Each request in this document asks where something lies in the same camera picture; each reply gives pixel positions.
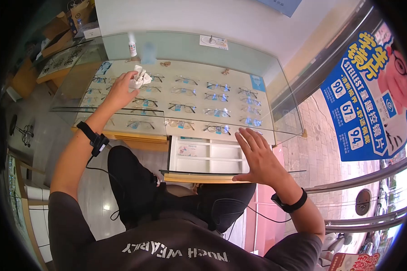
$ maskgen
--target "spray bottle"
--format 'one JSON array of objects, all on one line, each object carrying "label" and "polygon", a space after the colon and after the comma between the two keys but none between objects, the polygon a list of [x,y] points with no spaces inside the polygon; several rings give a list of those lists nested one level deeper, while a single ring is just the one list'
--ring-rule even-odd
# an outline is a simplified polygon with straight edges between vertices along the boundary
[{"label": "spray bottle", "polygon": [[130,48],[130,56],[135,57],[137,56],[137,51],[136,51],[136,38],[134,37],[134,34],[132,32],[128,32],[128,47]]}]

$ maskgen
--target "black pants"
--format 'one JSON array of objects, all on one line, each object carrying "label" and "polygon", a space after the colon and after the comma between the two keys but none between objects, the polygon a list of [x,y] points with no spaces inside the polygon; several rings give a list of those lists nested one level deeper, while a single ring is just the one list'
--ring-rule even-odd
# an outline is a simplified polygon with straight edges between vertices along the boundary
[{"label": "black pants", "polygon": [[137,225],[144,215],[157,219],[163,210],[183,210],[208,224],[209,230],[225,232],[244,212],[255,192],[255,183],[204,184],[197,195],[177,197],[165,183],[157,187],[157,177],[124,146],[109,152],[110,185],[126,229]]}]

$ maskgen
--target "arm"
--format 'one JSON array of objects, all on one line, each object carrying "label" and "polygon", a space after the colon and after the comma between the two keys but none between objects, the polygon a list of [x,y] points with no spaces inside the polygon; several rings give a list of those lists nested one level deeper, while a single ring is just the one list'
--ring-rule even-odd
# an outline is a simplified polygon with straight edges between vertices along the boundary
[{"label": "arm", "polygon": [[[123,73],[111,87],[104,102],[86,120],[93,132],[101,134],[102,130],[119,109],[126,106],[139,93],[139,90],[128,92],[130,79],[137,72]],[[93,147],[90,140],[79,129],[59,157],[51,181],[50,193],[64,192],[77,200],[77,189]]]},{"label": "arm", "polygon": [[[234,176],[233,181],[249,181],[266,184],[274,189],[280,200],[288,205],[296,203],[303,191],[274,156],[265,138],[250,128],[240,128],[235,133],[238,143],[246,156],[250,172]],[[291,213],[294,226],[298,232],[308,232],[324,240],[326,229],[324,220],[315,206],[308,198],[304,205]]]}]

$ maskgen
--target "white wall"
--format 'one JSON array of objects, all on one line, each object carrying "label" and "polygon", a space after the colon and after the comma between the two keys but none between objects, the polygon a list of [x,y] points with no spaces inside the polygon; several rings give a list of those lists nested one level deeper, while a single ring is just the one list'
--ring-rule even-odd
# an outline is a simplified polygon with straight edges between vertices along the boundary
[{"label": "white wall", "polygon": [[129,30],[214,35],[275,55],[285,65],[342,1],[303,0],[291,18],[255,0],[95,0],[95,4],[103,36]]}]

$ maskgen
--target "white cloth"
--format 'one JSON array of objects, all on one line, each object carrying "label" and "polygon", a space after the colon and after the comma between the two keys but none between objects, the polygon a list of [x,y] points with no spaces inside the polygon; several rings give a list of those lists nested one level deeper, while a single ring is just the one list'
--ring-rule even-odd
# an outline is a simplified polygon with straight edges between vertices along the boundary
[{"label": "white cloth", "polygon": [[129,88],[139,89],[143,84],[151,83],[152,78],[146,73],[146,70],[144,70],[143,67],[135,65],[134,70],[138,73],[130,80],[130,83],[128,84]]}]

